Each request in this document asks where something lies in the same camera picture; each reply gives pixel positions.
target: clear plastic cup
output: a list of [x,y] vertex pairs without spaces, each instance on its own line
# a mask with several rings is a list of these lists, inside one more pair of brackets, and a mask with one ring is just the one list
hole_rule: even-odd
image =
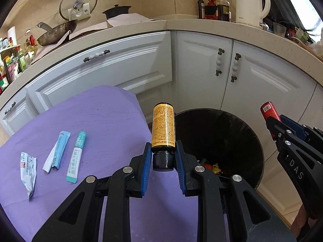
[[285,37],[286,33],[286,27],[279,24],[279,23],[274,23],[274,34],[279,35],[281,37]]

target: paper towel roll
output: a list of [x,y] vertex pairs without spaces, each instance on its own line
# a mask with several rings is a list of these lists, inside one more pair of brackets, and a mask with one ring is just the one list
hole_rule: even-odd
[[16,27],[13,26],[8,30],[8,39],[12,37],[12,42],[14,45],[17,45],[17,38],[16,38]]

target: black ribbed cap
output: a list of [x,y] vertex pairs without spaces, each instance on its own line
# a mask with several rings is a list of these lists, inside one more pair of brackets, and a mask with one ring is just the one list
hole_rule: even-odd
[[173,171],[174,156],[167,151],[154,153],[152,156],[152,169],[154,171]]

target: purple tablecloth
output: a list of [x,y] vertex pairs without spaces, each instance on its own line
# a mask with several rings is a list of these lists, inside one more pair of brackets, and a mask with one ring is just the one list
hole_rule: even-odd
[[[71,133],[58,171],[42,167],[59,132]],[[65,180],[79,131],[87,133],[76,184]],[[111,86],[98,86],[40,114],[15,133],[1,148],[0,203],[26,242],[88,175],[112,175],[142,154],[151,133],[136,96]],[[35,192],[28,202],[20,180],[20,153],[37,158]],[[151,170],[142,199],[130,199],[132,242],[196,241],[197,198],[184,197],[177,172]]]

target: kettle handle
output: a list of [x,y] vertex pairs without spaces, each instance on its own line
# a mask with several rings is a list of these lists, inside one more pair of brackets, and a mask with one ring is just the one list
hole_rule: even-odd
[[270,10],[270,0],[265,0],[264,10],[260,13],[260,18],[265,18]]

